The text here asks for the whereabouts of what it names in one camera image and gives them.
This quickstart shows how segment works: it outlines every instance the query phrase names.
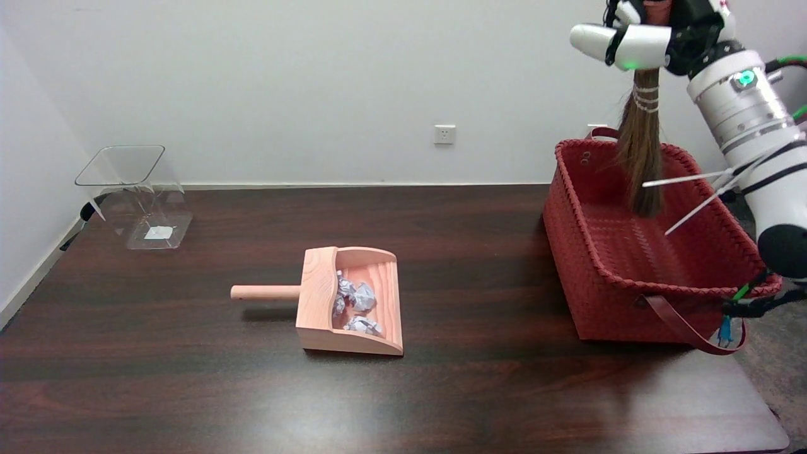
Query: clear acrylic box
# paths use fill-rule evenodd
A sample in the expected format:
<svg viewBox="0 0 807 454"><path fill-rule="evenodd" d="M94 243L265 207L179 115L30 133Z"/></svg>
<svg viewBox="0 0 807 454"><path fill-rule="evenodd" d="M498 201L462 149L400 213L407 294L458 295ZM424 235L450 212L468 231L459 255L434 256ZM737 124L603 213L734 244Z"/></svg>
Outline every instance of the clear acrylic box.
<svg viewBox="0 0 807 454"><path fill-rule="evenodd" d="M179 247L193 219L164 154L161 145L106 147L76 177L76 186L86 189L97 214L128 249Z"/></svg>

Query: wooden tabletop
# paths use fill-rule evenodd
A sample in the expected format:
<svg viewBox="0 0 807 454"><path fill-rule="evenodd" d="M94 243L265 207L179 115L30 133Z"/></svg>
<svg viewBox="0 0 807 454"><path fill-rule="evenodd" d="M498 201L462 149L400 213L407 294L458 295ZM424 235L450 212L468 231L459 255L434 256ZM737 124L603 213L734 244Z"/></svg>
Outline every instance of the wooden tabletop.
<svg viewBox="0 0 807 454"><path fill-rule="evenodd" d="M731 357L577 339L546 187L198 191L177 250L92 222L0 337L0 451L778 452ZM306 352L233 284L398 256L403 358Z"/></svg>

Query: red woven basket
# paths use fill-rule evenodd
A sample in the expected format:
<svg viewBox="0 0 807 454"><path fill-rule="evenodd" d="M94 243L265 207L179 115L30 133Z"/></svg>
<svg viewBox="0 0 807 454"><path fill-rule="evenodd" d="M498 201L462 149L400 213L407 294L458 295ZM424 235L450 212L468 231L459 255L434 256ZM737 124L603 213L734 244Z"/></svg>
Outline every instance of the red woven basket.
<svg viewBox="0 0 807 454"><path fill-rule="evenodd" d="M663 144L662 151L664 178L700 173L684 150ZM593 139L561 141L555 149L558 168L543 218L578 336L736 351L744 324L735 348L708 339L721 324L723 299L765 269L756 245L718 199L665 236L712 187L703 179L667 185L662 213L638 218L616 155L616 142ZM781 283L771 276L746 297L774 294Z"/></svg>

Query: wooden dustpan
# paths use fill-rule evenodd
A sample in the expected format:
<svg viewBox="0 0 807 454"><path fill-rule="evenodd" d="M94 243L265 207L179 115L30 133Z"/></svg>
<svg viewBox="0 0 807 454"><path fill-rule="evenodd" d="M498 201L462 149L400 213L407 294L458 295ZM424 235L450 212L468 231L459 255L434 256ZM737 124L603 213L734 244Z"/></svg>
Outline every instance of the wooden dustpan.
<svg viewBox="0 0 807 454"><path fill-rule="evenodd" d="M381 336L344 330L353 316L348 307L334 317L337 270L355 285L367 283L375 294L375 307L364 317L381 326ZM235 285L234 300L298 300L297 335L303 348L350 351L376 355L403 355L398 263L394 254L369 247L321 247L305 252L300 285Z"/></svg>

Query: gray carpet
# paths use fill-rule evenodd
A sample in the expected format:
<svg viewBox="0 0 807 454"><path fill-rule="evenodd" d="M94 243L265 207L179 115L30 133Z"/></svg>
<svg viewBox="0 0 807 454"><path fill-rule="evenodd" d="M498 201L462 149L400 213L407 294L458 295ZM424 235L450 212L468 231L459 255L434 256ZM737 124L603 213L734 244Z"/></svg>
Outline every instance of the gray carpet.
<svg viewBox="0 0 807 454"><path fill-rule="evenodd" d="M726 205L754 238L745 200ZM748 344L735 355L737 361L788 432L787 452L807 448L807 301L774 309L748 325Z"/></svg>

